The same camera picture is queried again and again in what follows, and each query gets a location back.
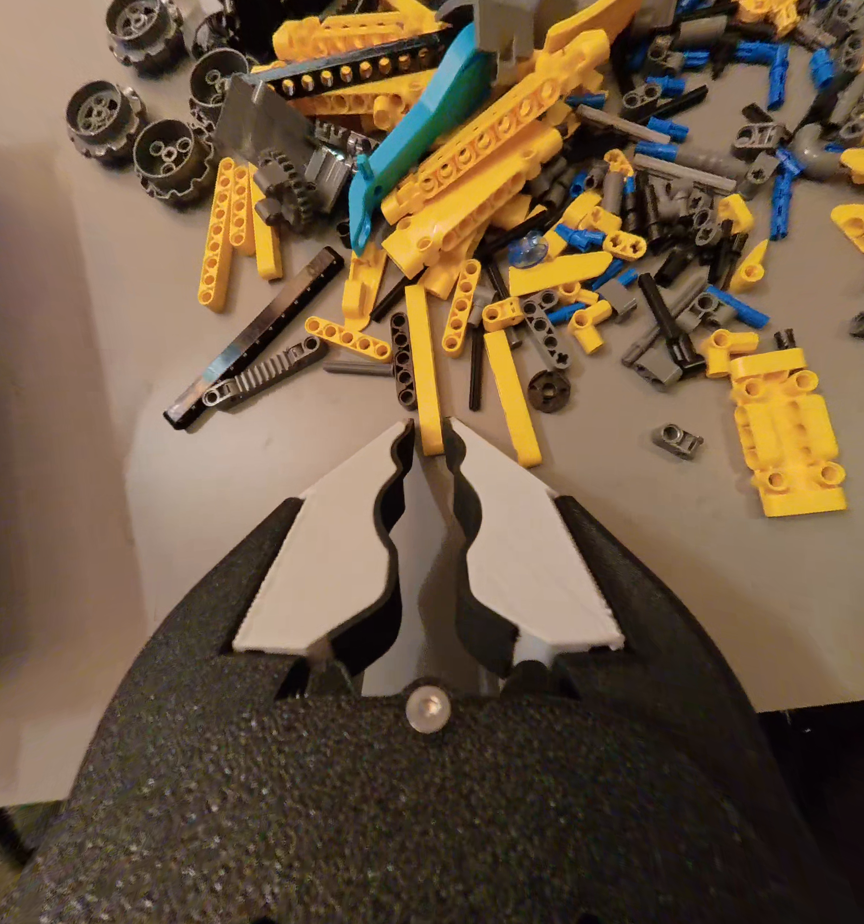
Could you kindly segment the pile of yellow holed beams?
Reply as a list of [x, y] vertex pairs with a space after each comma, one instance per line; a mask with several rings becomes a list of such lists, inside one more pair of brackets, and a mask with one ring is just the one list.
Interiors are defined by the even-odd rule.
[[542, 33], [541, 2], [446, 2], [438, 10], [422, 2], [380, 6], [283, 23], [273, 36], [276, 61], [231, 78], [217, 138], [225, 152], [243, 144], [254, 154], [277, 146], [228, 140], [224, 131], [242, 125], [229, 120], [235, 100], [247, 109], [264, 101], [267, 126], [279, 129], [280, 141], [308, 144], [315, 130], [305, 103], [318, 105], [315, 115], [336, 118], [354, 113], [342, 109], [351, 96], [397, 96], [407, 106], [396, 124], [383, 128], [386, 138], [417, 103], [461, 29], [473, 23], [479, 48], [493, 56], [488, 96], [461, 125], [433, 141], [372, 216], [368, 241], [381, 214], [393, 228], [383, 248], [405, 276], [414, 277], [559, 152], [561, 134], [548, 115], [597, 76], [641, 3], [590, 2]]

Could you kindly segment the black toy wheel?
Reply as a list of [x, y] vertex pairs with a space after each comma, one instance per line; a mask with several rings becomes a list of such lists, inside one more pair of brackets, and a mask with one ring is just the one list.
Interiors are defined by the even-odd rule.
[[148, 124], [138, 93], [105, 79], [88, 82], [73, 93], [65, 121], [81, 156], [113, 167], [130, 162], [136, 140]]
[[141, 76], [161, 75], [186, 53], [181, 10], [172, 1], [112, 1], [105, 25], [115, 58]]
[[133, 149], [138, 181], [147, 194], [184, 210], [211, 191], [218, 161], [207, 134], [178, 119], [146, 126]]
[[223, 48], [241, 52], [239, 27], [240, 18], [230, 4], [211, 13], [200, 8], [186, 13], [183, 25], [186, 51], [195, 60]]
[[236, 74], [250, 72], [252, 59], [230, 47], [219, 47], [203, 54], [189, 78], [188, 108], [194, 123], [212, 134]]

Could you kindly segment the dark grey holed beam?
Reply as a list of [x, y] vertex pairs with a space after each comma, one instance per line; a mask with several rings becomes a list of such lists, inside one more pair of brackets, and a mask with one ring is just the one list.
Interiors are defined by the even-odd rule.
[[408, 318], [405, 311], [392, 313], [390, 319], [390, 333], [392, 342], [392, 367], [396, 396], [403, 407], [408, 411], [417, 410], [415, 391], [415, 376], [412, 354], [412, 342]]

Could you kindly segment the small grey connector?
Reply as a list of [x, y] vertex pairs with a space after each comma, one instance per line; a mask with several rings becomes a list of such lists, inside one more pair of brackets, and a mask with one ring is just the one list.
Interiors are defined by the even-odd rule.
[[667, 423], [650, 433], [651, 442], [681, 460], [693, 460], [704, 444], [703, 437], [690, 433], [675, 423]]

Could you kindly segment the long black beam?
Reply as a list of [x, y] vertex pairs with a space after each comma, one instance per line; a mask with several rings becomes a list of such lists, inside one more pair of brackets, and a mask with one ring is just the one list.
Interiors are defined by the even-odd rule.
[[250, 367], [344, 266], [343, 256], [335, 248], [323, 247], [174, 400], [163, 413], [170, 426], [181, 431], [198, 420], [206, 409], [203, 401], [205, 392]]

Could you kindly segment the black round disc piece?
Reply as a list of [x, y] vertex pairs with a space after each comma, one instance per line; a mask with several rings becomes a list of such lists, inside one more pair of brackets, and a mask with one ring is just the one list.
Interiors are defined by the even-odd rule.
[[530, 406], [542, 413], [563, 410], [571, 396], [570, 381], [561, 371], [544, 369], [531, 377], [527, 386]]

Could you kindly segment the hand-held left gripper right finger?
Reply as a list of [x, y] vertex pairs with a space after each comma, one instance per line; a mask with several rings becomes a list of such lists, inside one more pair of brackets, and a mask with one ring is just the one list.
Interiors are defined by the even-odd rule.
[[484, 668], [513, 668], [622, 649], [559, 496], [463, 422], [445, 422], [443, 438], [464, 538], [456, 628], [468, 653]]

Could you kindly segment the yellow chunky frame piece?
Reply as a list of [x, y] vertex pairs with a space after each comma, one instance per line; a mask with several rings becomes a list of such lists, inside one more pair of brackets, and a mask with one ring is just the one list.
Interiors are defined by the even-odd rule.
[[728, 372], [738, 439], [763, 514], [846, 510], [839, 445], [803, 350], [740, 356]]

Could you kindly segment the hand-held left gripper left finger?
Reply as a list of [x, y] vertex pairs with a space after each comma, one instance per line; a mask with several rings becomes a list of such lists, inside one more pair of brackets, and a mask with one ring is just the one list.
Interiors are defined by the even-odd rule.
[[363, 673], [402, 619], [391, 530], [404, 510], [415, 423], [397, 422], [306, 489], [232, 641], [236, 653], [334, 659]]

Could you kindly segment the yellow thin beam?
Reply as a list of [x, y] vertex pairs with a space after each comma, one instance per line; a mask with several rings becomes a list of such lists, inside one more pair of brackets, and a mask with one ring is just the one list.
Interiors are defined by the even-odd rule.
[[485, 333], [484, 347], [517, 462], [534, 468], [542, 463], [542, 454], [505, 331]]
[[439, 456], [444, 453], [444, 443], [426, 290], [419, 284], [410, 284], [405, 288], [404, 294], [423, 452], [425, 456]]

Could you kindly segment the grey gear rack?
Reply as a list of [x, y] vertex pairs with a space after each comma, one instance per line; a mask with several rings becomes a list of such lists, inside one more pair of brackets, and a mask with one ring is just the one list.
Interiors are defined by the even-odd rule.
[[240, 374], [210, 387], [202, 401], [207, 409], [228, 410], [303, 372], [329, 352], [323, 339], [307, 336], [275, 356], [253, 364]]

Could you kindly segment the pile of grey blue parts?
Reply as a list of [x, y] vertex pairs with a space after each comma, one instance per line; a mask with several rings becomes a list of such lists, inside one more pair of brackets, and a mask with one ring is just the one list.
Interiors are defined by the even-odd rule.
[[[610, 185], [611, 166], [577, 175], [567, 198], [487, 243], [495, 259], [547, 258], [551, 247], [612, 244], [602, 222], [622, 220], [617, 234], [644, 237], [654, 252], [669, 248], [656, 283], [676, 281], [693, 260], [709, 271], [680, 316], [717, 327], [722, 316], [761, 329], [768, 318], [739, 295], [756, 285], [772, 241], [785, 239], [794, 185], [848, 171], [864, 184], [864, 2], [831, 2], [817, 21], [800, 19], [795, 2], [654, 2], [657, 19], [635, 14], [611, 43], [622, 110], [615, 119], [584, 106], [590, 125], [634, 146], [624, 167], [635, 174]], [[729, 154], [692, 148], [673, 120], [707, 97], [686, 90], [684, 68], [710, 66], [718, 77], [732, 61], [769, 66], [767, 107], [751, 104]]]

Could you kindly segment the teal brick separator tool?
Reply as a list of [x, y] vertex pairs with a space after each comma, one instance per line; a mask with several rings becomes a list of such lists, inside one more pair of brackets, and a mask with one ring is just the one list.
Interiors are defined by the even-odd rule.
[[493, 56], [478, 46], [475, 25], [464, 26], [434, 76], [409, 112], [370, 154], [359, 155], [348, 193], [349, 232], [361, 256], [380, 202], [440, 136], [457, 128], [484, 102], [490, 90]]

